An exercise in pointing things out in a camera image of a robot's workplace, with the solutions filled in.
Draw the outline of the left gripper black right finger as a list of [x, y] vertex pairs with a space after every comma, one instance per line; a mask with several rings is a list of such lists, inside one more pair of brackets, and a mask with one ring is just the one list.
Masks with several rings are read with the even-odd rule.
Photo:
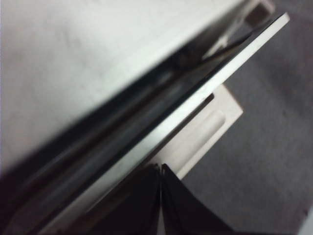
[[162, 209], [168, 235], [242, 235], [203, 205], [163, 164], [161, 168]]

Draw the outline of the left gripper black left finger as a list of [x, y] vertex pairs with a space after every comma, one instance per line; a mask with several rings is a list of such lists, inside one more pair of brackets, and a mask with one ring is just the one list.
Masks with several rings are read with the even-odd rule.
[[160, 210], [160, 169], [150, 165], [130, 196], [87, 232], [89, 235], [156, 235]]

